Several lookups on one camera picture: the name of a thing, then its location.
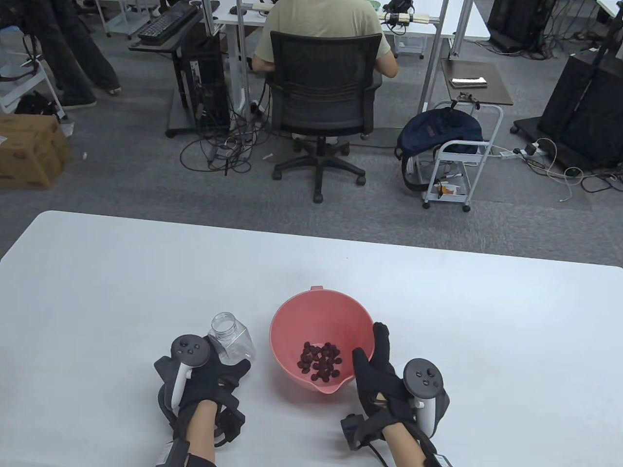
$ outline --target keyboard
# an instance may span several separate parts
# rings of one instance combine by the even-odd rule
[[[217,0],[211,0],[210,3],[212,11],[216,10],[220,5],[220,2]],[[152,22],[145,25],[138,32],[137,36],[144,43],[161,45],[196,14],[199,14],[197,8],[189,5],[187,1],[178,1]]]

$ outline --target chair base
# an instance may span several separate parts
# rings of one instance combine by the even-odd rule
[[[333,167],[353,173],[357,175],[357,185],[364,186],[366,184],[365,170],[335,157],[337,153],[344,156],[350,153],[350,144],[348,142],[342,144],[327,144],[326,139],[320,136],[316,144],[312,144],[297,138],[294,140],[294,151],[299,152],[301,149],[304,149],[308,155],[292,159],[282,164],[276,164],[272,174],[273,180],[281,180],[282,171],[284,170],[293,169],[295,167],[316,167],[313,193],[313,201],[316,204],[323,202],[322,179],[325,167]]]

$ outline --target pink mixing bowl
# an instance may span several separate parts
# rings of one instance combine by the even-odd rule
[[[298,385],[332,394],[354,379],[353,349],[361,347],[368,359],[372,356],[373,324],[366,309],[348,295],[315,286],[279,307],[270,325],[270,347],[281,368]],[[311,380],[314,370],[301,373],[297,364],[307,341],[319,347],[325,342],[337,346],[342,363],[335,368],[340,376],[324,383]]]

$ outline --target black trousers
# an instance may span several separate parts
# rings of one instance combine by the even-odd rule
[[[40,42],[45,61],[66,98],[95,100],[84,74],[104,90],[119,87],[113,67],[80,22],[72,0],[24,0],[24,3],[27,28]]]

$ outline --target black speaker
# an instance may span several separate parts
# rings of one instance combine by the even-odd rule
[[[605,55],[589,82],[596,54],[587,50],[568,59],[539,130],[573,148],[588,165],[609,169],[623,163],[623,62]]]
[[[537,51],[556,0],[495,0],[487,27],[504,52]]]

